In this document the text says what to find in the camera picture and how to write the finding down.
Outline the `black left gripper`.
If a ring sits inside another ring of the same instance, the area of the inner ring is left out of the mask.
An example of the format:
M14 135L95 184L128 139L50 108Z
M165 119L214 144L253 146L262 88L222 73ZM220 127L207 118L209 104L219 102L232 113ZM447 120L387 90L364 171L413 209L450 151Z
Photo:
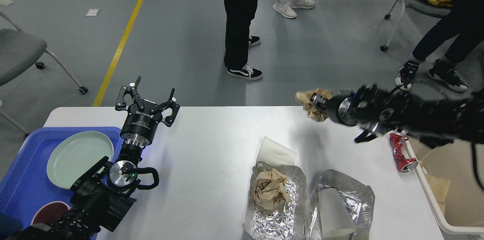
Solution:
M115 110L128 112L126 121L121 128L120 137L126 141L130 136L138 135L144 139L142 145L148 146L153 142L159 123L163 123L167 127L173 125L180 105L176 103L175 89L172 88L168 100L161 104L155 104L154 108L151 109L151 115L142 113L145 104L138 93L140 81L141 76L139 75L135 83L120 88L115 102ZM126 95L131 97L132 104L128 105L128 102L124 99Z

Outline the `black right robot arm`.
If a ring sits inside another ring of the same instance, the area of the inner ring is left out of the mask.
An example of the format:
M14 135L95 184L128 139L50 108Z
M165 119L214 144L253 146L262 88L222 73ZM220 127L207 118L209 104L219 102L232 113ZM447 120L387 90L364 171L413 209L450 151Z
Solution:
M470 98L428 101L398 87L386 91L363 85L356 92L328 98L310 93L309 99L333 122L359 126L363 132L355 142L368 142L392 130L404 130L432 149L455 139L470 142L474 178L483 187L476 153L476 145L484 141L483 90Z

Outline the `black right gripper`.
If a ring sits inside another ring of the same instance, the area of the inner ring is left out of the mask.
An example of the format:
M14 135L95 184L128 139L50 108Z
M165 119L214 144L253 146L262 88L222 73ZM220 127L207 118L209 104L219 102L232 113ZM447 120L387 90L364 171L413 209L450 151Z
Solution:
M329 118L338 124L346 126L356 126L357 121L350 118L349 108L352 102L351 96L337 95L330 99L320 94L313 94L310 102L318 110L326 110Z

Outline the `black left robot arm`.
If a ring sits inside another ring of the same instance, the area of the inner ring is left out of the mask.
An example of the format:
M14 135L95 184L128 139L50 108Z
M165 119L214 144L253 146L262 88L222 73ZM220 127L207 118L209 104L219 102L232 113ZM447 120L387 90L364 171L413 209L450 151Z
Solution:
M160 123L171 127L180 106L174 98L175 89L166 102L157 104L142 99L138 93L141 77L123 86L115 109L126 111L120 131L122 140L118 157L110 161L102 156L85 169L70 185L73 207L51 226L43 223L28 226L9 235L9 240L89 240L101 228L113 232L126 216L135 199L135 190L151 190L159 185L158 171L140 168L143 149L152 144Z

